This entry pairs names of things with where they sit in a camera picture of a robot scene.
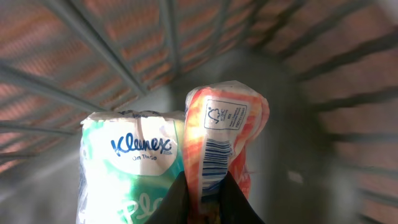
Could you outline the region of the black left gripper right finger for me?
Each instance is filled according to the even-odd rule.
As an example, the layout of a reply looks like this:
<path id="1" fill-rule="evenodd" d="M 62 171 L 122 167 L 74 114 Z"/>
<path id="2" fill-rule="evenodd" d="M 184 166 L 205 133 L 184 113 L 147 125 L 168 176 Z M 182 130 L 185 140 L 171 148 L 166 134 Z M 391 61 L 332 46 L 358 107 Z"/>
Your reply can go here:
<path id="1" fill-rule="evenodd" d="M 220 219 L 221 224 L 264 224 L 230 172 L 221 181 Z"/>

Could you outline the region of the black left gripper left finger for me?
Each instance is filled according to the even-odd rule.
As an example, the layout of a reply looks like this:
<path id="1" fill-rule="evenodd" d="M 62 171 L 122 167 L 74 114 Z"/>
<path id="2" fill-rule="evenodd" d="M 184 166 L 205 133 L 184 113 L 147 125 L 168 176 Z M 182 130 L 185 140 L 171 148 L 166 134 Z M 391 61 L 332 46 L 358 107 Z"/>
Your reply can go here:
<path id="1" fill-rule="evenodd" d="M 187 224 L 189 193 L 184 171 L 180 172 L 146 224 Z"/>

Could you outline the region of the green Kleenex tissue pack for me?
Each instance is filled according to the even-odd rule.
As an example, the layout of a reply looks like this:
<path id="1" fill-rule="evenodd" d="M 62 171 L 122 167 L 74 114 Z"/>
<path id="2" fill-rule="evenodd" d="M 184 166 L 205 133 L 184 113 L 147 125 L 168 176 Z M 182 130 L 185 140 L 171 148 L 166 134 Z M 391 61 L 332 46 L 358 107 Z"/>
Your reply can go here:
<path id="1" fill-rule="evenodd" d="M 183 171 L 184 122 L 181 111 L 85 118 L 76 223 L 145 223 Z"/>

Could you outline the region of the orange Kleenex tissue pack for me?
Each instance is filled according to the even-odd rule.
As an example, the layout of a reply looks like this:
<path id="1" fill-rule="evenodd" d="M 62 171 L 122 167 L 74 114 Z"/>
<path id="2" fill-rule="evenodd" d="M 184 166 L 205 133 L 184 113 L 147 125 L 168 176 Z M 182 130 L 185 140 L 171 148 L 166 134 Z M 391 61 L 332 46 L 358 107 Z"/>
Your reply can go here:
<path id="1" fill-rule="evenodd" d="M 249 196 L 246 148 L 264 129 L 269 114 L 268 101 L 238 81 L 200 86 L 188 93 L 182 154 L 189 223 L 220 223 L 218 196 L 227 174 Z"/>

